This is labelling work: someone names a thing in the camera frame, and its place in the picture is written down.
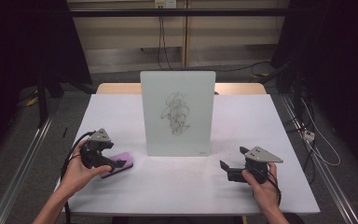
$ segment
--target hand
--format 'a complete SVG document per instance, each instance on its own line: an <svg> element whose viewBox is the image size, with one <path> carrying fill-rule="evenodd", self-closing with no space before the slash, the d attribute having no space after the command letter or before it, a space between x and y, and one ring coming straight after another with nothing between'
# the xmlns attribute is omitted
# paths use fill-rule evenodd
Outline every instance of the hand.
<svg viewBox="0 0 358 224"><path fill-rule="evenodd" d="M275 179L277 177L277 166L273 162L269 162L268 166L270 172L268 178L275 183L275 181L277 181ZM266 216L268 223L288 223L279 208L278 192L275 187L268 181L259 184L255 180L255 177L247 170L243 170L242 175L252 187L255 201L257 202L260 211Z"/></svg>
<svg viewBox="0 0 358 224"><path fill-rule="evenodd" d="M109 165L91 169L85 167L80 156L80 148L85 142L81 141L74 149L66 173L57 188L57 190L63 192L68 197L72 197L76 192L83 189L94 176L109 172L112 169Z"/></svg>

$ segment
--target drawing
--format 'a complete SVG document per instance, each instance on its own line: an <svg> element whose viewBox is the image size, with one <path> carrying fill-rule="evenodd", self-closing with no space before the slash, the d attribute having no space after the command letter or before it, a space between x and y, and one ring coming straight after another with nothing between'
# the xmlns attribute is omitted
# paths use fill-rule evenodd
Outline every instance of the drawing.
<svg viewBox="0 0 358 224"><path fill-rule="evenodd" d="M162 111L161 118L167 118L170 122L172 134L182 134L190 127L186 124L188 112L190 111L186 106L185 96L178 92L173 92L166 100L167 107Z"/></svg>

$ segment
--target person's left hand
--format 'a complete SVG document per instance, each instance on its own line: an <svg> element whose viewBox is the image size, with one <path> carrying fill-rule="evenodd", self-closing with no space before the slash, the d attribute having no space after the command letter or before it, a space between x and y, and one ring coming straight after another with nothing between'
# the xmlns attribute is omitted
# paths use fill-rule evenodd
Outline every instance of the person's left hand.
<svg viewBox="0 0 358 224"><path fill-rule="evenodd" d="M68 198L83 189L94 176L109 172L112 169L109 165L91 169L84 166L81 161L80 148L83 144L85 144L85 142L86 140L81 141L74 149L74 153L72 154L72 159L68 164L66 173L57 188L57 190L61 191Z"/></svg>

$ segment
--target white table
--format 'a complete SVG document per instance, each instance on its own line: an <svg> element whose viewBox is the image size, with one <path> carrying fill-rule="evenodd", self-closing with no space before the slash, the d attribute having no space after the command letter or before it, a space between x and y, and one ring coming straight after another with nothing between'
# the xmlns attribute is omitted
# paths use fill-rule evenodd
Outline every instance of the white table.
<svg viewBox="0 0 358 224"><path fill-rule="evenodd" d="M69 201L74 215L236 216L259 213L252 189L227 181L219 161L243 167L239 147L263 147L277 164L283 212L320 212L270 96L216 95L209 157L148 157L142 96L92 95L81 134L105 128L115 143L110 157L129 151L134 166L106 179L95 177Z"/></svg>

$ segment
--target purple object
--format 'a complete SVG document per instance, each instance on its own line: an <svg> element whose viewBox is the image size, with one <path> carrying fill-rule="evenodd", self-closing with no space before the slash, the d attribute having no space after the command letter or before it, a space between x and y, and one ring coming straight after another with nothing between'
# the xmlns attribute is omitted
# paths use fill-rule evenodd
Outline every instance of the purple object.
<svg viewBox="0 0 358 224"><path fill-rule="evenodd" d="M110 157L109 160L112 161L126 161L123 167L116 168L113 172L105 172L100 175L101 178L107 178L108 176L115 175L121 171L125 171L127 169L130 169L133 166L132 157L130 155L130 152L123 152L121 154L118 154L116 156Z"/></svg>

